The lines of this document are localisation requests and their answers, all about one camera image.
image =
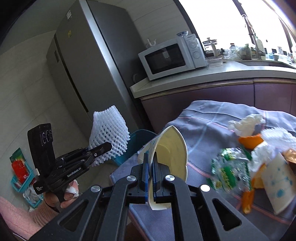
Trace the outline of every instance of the gray tablecloth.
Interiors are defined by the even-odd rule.
[[[278,111],[264,111],[243,104],[215,101],[194,101],[180,116],[166,126],[174,125],[183,135],[188,149],[187,184],[198,187],[206,183],[210,175],[210,162],[220,149],[237,147],[236,134],[227,129],[229,120],[239,121],[249,114],[262,114],[266,124],[257,126],[256,132],[271,127],[282,127],[296,136],[296,117]],[[113,183],[130,174],[137,165],[133,155],[110,176]],[[226,200],[240,209],[240,194],[228,195]],[[253,210],[246,215],[270,240],[279,240],[294,218],[292,209],[295,200],[279,215],[273,214],[270,201],[264,190],[255,191]],[[149,240],[174,240],[171,210],[152,211],[147,204],[131,204],[131,218],[142,234]]]

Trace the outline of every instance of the microwave door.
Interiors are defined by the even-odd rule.
[[[143,57],[147,64],[147,66],[144,64],[144,68],[150,80],[194,69],[188,47],[184,42],[182,38],[177,38],[171,44],[167,41],[163,46],[160,44],[159,48],[149,49],[151,52]]]
[[[179,45],[173,44],[145,56],[152,74],[185,66]]]

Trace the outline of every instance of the white paper cup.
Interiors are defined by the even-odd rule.
[[[187,180],[187,146],[183,136],[174,126],[169,126],[163,132],[153,139],[139,153],[138,163],[143,163],[144,153],[148,151],[149,164],[149,183],[148,183],[148,204],[152,210],[164,210],[171,207],[170,203],[157,204],[153,201],[153,189],[151,179],[151,166],[154,153],[157,153],[158,163],[165,164],[169,167],[170,173],[184,181]]]
[[[296,176],[278,153],[262,172],[264,188],[275,214],[282,212],[296,195]]]

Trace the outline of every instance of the microwave oven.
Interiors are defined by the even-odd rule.
[[[138,55],[149,80],[207,65],[203,48],[195,34],[157,44]]]

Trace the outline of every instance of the white foam fruit net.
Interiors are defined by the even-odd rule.
[[[97,157],[92,166],[97,166],[116,155],[121,156],[126,152],[129,139],[126,122],[114,105],[101,112],[95,111],[91,136],[89,138],[89,149],[104,142],[110,142],[112,149]]]

